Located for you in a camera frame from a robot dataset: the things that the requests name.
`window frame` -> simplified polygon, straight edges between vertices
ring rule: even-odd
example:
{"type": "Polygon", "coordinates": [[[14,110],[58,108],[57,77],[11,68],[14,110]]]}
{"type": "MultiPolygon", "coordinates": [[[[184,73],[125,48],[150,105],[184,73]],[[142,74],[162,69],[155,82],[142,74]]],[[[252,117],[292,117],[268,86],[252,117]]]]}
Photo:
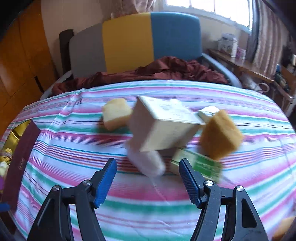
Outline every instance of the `window frame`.
{"type": "MultiPolygon", "coordinates": [[[[227,25],[230,25],[230,26],[234,26],[242,31],[245,31],[248,34],[250,33],[250,24],[249,24],[249,26],[246,27],[245,25],[239,24],[239,23],[231,20],[230,18],[226,18],[221,15],[218,15],[215,12],[207,12],[205,10],[193,8],[191,6],[189,8],[171,6],[171,5],[167,5],[166,0],[162,0],[162,6],[163,6],[163,11],[165,11],[165,12],[182,12],[182,13],[189,13],[189,14],[197,15],[197,16],[203,16],[206,18],[211,18],[211,19],[226,23],[227,25]]],[[[250,22],[250,2],[249,2],[249,0],[248,0],[248,6],[249,6],[249,22],[250,22]]]]}

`maroon box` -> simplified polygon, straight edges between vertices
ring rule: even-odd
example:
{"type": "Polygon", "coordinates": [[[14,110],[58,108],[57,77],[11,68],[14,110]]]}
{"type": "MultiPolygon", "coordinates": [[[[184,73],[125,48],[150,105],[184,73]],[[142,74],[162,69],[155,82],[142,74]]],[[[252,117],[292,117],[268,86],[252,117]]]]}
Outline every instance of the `maroon box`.
{"type": "Polygon", "coordinates": [[[22,182],[22,176],[40,134],[39,128],[28,120],[14,128],[0,153],[0,192],[3,203],[15,211],[22,182]]]}

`tablecloth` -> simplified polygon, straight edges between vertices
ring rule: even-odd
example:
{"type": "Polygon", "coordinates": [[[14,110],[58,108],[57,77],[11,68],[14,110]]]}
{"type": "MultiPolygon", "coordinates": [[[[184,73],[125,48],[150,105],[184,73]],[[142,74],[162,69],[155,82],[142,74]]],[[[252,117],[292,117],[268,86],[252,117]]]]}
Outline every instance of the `tablecloth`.
{"type": "MultiPolygon", "coordinates": [[[[118,171],[96,215],[106,240],[190,240],[200,210],[193,205],[180,177],[167,172],[149,179],[126,157],[127,127],[108,132],[102,106],[125,98],[132,107],[139,95],[178,99],[194,112],[209,105],[225,109],[245,138],[240,149],[221,160],[220,186],[245,187],[269,235],[294,210],[296,136],[281,109],[268,97],[227,85],[155,80],[113,84],[64,93],[26,106],[10,130],[33,119],[41,130],[30,155],[13,220],[28,236],[51,187],[78,185],[100,170],[108,158],[118,171]]],[[[196,150],[199,134],[188,144],[196,150]]],[[[81,240],[75,206],[71,205],[75,240],[81,240]]],[[[225,207],[221,208],[215,240],[221,238],[225,207]]]]}

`metal screw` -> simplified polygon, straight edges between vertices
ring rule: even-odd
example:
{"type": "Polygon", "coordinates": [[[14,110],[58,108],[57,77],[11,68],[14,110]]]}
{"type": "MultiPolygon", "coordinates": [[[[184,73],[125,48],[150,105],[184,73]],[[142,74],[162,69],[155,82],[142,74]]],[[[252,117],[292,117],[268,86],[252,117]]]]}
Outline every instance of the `metal screw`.
{"type": "Polygon", "coordinates": [[[244,188],[243,188],[242,186],[237,186],[237,190],[238,190],[239,192],[242,192],[242,191],[244,190],[244,188]]]}
{"type": "Polygon", "coordinates": [[[59,190],[59,185],[54,185],[54,186],[52,187],[52,190],[53,190],[53,191],[57,191],[57,190],[59,190]]]}
{"type": "Polygon", "coordinates": [[[84,180],[83,181],[83,185],[85,185],[85,186],[89,186],[90,184],[91,184],[90,180],[84,180]]]}
{"type": "Polygon", "coordinates": [[[207,186],[209,186],[209,187],[211,187],[211,186],[214,185],[213,181],[211,181],[211,180],[207,180],[207,181],[205,181],[205,184],[206,184],[207,186]]]}

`brown sponge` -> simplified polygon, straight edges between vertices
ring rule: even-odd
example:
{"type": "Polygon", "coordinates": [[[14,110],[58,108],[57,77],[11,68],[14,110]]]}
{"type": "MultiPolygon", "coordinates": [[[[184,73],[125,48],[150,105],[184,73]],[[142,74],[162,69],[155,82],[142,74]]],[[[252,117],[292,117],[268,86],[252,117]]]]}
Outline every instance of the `brown sponge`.
{"type": "Polygon", "coordinates": [[[243,138],[226,111],[220,110],[204,127],[200,145],[206,155],[213,160],[220,160],[236,151],[243,138]]]}

